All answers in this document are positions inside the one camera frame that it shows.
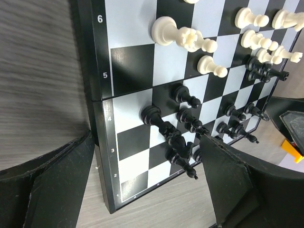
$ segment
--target gray wood surface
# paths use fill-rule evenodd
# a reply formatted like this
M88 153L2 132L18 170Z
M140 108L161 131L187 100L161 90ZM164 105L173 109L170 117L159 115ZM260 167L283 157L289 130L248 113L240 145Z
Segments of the gray wood surface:
M88 128L83 83L66 0L0 1L0 170L26 162L81 136ZM304 51L304 37L295 48ZM304 97L303 64L276 95ZM285 152L271 123L255 132L259 146L235 147L272 163ZM94 158L78 227L188 227L215 223L202 165L199 181L174 179L113 215L103 203Z

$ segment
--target chessboard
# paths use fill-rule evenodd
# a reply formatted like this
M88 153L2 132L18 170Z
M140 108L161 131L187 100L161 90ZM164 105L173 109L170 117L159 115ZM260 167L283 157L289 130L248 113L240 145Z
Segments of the chessboard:
M267 15L269 24L238 29L234 19L242 7L249 7L256 15ZM188 4L183 0L71 0L100 180L110 213L183 173L166 160L171 148L158 128L143 124L143 108L159 107L163 120L180 130L187 142L194 143L193 151L199 147L195 134L176 118L182 107L189 107L171 98L177 85L186 86L201 101L198 108L191 108L192 114L212 136L230 145L242 138L232 140L217 133L220 122L228 126L236 122L224 114L224 107L234 104L242 111L253 102L264 111L278 78L268 83L248 81L245 64L256 51L242 47L240 41L245 31L253 29L291 50L298 33L293 28L271 27L280 9L302 12L304 1L200 0ZM168 46L155 44L151 29L162 16L173 18L177 28L198 29L204 38L218 43L217 51L191 53L174 42ZM226 67L228 75L200 74L197 64L204 55ZM285 64L274 68L281 71ZM252 132L259 121L247 114L242 124Z

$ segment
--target black square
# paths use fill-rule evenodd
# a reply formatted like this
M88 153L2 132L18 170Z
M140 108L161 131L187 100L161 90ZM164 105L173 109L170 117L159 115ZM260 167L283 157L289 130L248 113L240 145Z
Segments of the black square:
M249 72L249 71L246 70L245 75L244 75L244 77L243 77L243 81L242 81L242 84L241 84L240 89L246 88L246 87L248 87L248 86L252 86L252 85L255 83L255 80L249 81L249 80L247 79L247 76L246 76L246 75L247 75L248 72Z
M227 78L228 77L220 78L218 76L215 76L213 73L210 73L208 76L208 82L203 102L211 101L215 98L223 96Z
M122 197L127 200L130 197L148 188L148 171L138 175L134 179L122 183Z
M166 154L172 150L172 147L167 144L166 142L163 142L157 146L154 146L150 148L149 151L149 170L154 168L155 166L158 166L165 161Z
M217 37L210 37L209 39L217 41ZM201 75L201 73L198 72L198 63L203 56L213 56L213 53L205 52L202 49L195 52L188 52L185 78Z
M192 26L194 4L183 0L157 0L156 18L171 17L175 20L177 28Z
M200 105L198 108L190 108L192 116L199 119L200 112L201 112L201 107L202 107L202 105ZM179 121L177 122L177 129L180 130L180 132L182 134L188 132L188 130L185 128L185 123L180 123Z
M153 85L154 44L111 49L114 95Z
M276 13L283 8L285 1L286 0L269 0L265 15L267 15L270 20L268 25L260 28L260 31L274 30L271 26L272 20L275 18Z
M212 133L214 124L215 124L215 120L205 124L204 127L207 128L210 131L210 133Z
M241 34L238 38L237 47L233 56L231 68L245 65L250 58L252 50L250 48L244 48L241 45L241 39L243 35L244 34Z
M141 125L117 134L119 160L123 160L150 146L150 126Z
M260 97L263 87L264 87L264 82L255 84L251 90L251 94L247 103L257 101L258 98Z
M267 102L267 99L268 99L268 96L265 96L265 97L259 99L257 101L257 103L256 103L256 107L263 111L264 110L264 106L265 106L265 104Z
M227 94L222 97L222 100L219 105L217 119L226 115L226 110L230 105L234 105L238 96L238 91L235 91L231 94Z
M239 34L241 29L236 27L235 18L238 11L247 7L249 0L226 0L222 19L219 26L218 36Z
M171 98L173 90L182 85L181 83L170 83L159 85L153 88L152 103L161 109L161 116L168 116L177 113L180 104Z

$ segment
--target white square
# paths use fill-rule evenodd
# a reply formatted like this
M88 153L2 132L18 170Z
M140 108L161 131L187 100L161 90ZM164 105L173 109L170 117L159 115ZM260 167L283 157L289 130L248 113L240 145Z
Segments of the white square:
M149 169L149 149L118 162L119 181L124 183Z
M208 75L190 78L184 81L183 85L186 86L191 96L195 96L201 102L204 100L205 91L208 82Z
M177 127L176 113L165 116L162 120L169 121L174 127ZM165 142L165 138L160 134L157 126L151 126L150 128L150 148Z
M240 89L245 72L244 65L230 69L223 95L231 94Z
M217 38L218 49L213 54L214 63L223 67L231 67L238 44L239 34L221 36Z
M294 28L288 28L286 33L285 33L285 36L283 38L283 41L282 41L282 44L284 46L284 48L289 52L291 51L291 46L295 40L295 36L298 32L295 31Z
M156 8L157 0L105 0L109 48L153 44L150 31Z
M249 132L249 131L253 130L257 126L258 120L259 120L259 118L257 116L252 116L246 127L246 131Z
M152 104L152 89L116 97L113 110L116 134L143 124L140 119L142 109Z
M199 120L202 121L203 124L207 124L217 118L221 101L222 97L218 97L203 103L199 115Z
M166 161L148 171L148 188L170 177L170 162Z
M247 101L250 97L252 88L253 88L253 85L240 89L238 91L236 102L234 104L236 109L242 108L247 104Z
M222 116L222 117L220 117L220 118L218 118L218 119L216 119L215 120L215 123L214 123L214 127L213 127L213 130L212 130L212 133L211 133L211 136L217 136L217 135L219 135L219 133L217 132L217 127L218 127L218 125L221 123L221 122L225 122L226 124L228 124L228 122L229 122L229 120L230 120L230 117L229 116Z
M153 86L185 78L188 52L175 42L168 46L155 44Z
M217 37L224 5L225 0L201 0L197 2L194 5L192 28L201 31L205 38Z
M272 77L270 82L265 83L261 91L260 97L258 99L268 96L271 93L271 90L274 87L275 82L276 82L276 77Z
M249 0L248 8L251 9L254 15L265 15L269 0ZM260 27L256 27L253 24L246 26L241 30L241 33L246 32L247 30L259 31Z

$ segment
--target black chess piece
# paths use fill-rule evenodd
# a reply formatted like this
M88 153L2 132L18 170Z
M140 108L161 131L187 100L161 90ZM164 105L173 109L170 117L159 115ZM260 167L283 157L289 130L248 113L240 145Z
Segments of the black chess piece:
M266 113L262 112L258 107L255 107L255 105L253 103L247 104L245 106L244 112L246 114L255 115L264 121L270 120L269 116Z
M279 80L281 81L286 81L289 77L289 72L286 72L286 71L282 71L282 72L279 72L275 69L271 69L269 72L268 72L268 75L270 77L278 77Z
M171 164L181 166L182 170L186 172L188 177L194 178L196 180L198 179L196 175L196 170L190 166L188 161L180 157L175 151L169 152L166 157Z
M254 135L252 135L252 134L250 134L250 133L248 133L248 132L245 131L244 126L241 123L239 123L238 125L236 125L235 127L233 127L232 128L232 132L235 133L235 134L237 134L237 135L244 136L251 143L257 143L257 144L260 143Z
M260 80L261 82L268 83L270 82L271 77L269 75L262 75L257 70L247 71L246 78L248 81Z
M257 70L262 75L272 69L272 65L270 62L260 63L256 56L250 57L245 67L249 71Z
M182 108L176 115L180 123L189 123L195 129L200 129L203 127L203 123L196 117L192 116L191 109Z
M199 135L203 135L203 134L210 135L210 131L203 126L199 129L196 129L190 123L186 123L185 128L191 133L197 133Z
M177 103L187 102L192 108L198 108L198 106L201 104L200 100L194 96L191 96L189 89L182 84L173 90L171 97Z
M235 116L240 121L245 121L246 120L246 116L242 112L238 111L233 104L230 105L226 109L225 115L226 116Z
M231 130L229 130L227 124L225 122L220 122L217 126L217 132L227 134L231 139L235 139L238 135Z
M181 132L177 130L170 122L162 120L162 112L159 107L150 105L141 113L141 119L145 125L155 125L159 128L159 133L163 135L166 142L172 146L177 153L185 159L192 156L192 142L185 141Z

